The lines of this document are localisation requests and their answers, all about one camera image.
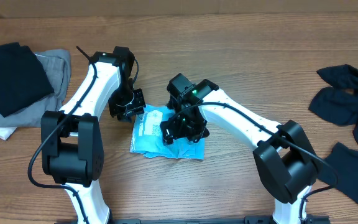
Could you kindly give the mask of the light blue printed t-shirt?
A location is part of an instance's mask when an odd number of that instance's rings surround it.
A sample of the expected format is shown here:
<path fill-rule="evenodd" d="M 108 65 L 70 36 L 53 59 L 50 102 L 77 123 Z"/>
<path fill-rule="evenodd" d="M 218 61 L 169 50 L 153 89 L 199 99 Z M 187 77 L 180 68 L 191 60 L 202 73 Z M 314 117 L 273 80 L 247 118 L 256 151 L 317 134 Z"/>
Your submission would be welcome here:
<path fill-rule="evenodd" d="M 189 142 L 177 139 L 171 145 L 163 143 L 160 123 L 174 115 L 166 106 L 147 105 L 144 114 L 135 117 L 130 152 L 146 158 L 166 157 L 168 159 L 204 159 L 204 140 Z"/>

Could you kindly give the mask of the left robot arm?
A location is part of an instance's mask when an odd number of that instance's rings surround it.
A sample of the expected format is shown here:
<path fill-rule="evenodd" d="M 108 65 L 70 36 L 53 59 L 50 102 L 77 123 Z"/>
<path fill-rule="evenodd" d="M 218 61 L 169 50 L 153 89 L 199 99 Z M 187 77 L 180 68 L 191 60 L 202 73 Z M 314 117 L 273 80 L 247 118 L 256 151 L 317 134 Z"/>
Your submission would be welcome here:
<path fill-rule="evenodd" d="M 104 149 L 99 119 L 105 109 L 118 121 L 131 122 L 144 113 L 141 89 L 131 77 L 139 63 L 127 47 L 87 56 L 88 73 L 72 98 L 58 111 L 46 111 L 41 119 L 42 169 L 52 176 L 53 189 L 69 195 L 77 223 L 112 223 L 99 178 Z"/>

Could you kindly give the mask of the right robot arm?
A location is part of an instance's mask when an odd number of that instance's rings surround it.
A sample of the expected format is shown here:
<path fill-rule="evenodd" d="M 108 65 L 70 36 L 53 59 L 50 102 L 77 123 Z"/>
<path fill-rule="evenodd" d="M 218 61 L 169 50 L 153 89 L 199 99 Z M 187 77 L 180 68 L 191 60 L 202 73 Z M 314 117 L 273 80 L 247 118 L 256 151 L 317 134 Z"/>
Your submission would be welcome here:
<path fill-rule="evenodd" d="M 225 129 L 252 151 L 260 181 L 275 199 L 272 221 L 306 223 L 304 197 L 321 165 L 298 123 L 280 124 L 263 118 L 207 79 L 195 84 L 179 73 L 169 81 L 167 91 L 167 106 L 175 114 L 160 125 L 164 144 L 179 139 L 198 143 L 209 136 L 208 123 Z"/>

